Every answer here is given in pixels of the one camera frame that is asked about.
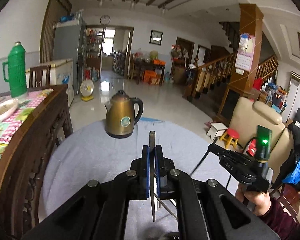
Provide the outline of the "dark red sleeve forearm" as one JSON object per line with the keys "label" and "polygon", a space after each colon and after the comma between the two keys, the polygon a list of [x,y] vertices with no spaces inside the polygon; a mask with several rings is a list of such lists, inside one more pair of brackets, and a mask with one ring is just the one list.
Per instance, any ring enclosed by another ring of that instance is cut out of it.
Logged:
{"label": "dark red sleeve forearm", "polygon": [[271,198],[270,208],[259,217],[267,224],[281,239],[300,239],[300,224],[286,212],[279,202]]}

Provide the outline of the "person's right hand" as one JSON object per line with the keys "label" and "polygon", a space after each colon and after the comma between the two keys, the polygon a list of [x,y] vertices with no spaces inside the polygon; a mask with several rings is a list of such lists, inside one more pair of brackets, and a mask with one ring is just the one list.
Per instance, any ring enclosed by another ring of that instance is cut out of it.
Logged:
{"label": "person's right hand", "polygon": [[246,198],[249,200],[249,202],[252,202],[255,204],[255,208],[253,213],[256,216],[262,216],[265,215],[270,207],[271,207],[271,201],[269,192],[255,192],[255,191],[245,191],[244,192],[244,186],[242,184],[238,184],[235,197],[240,201],[243,202],[243,200]]}

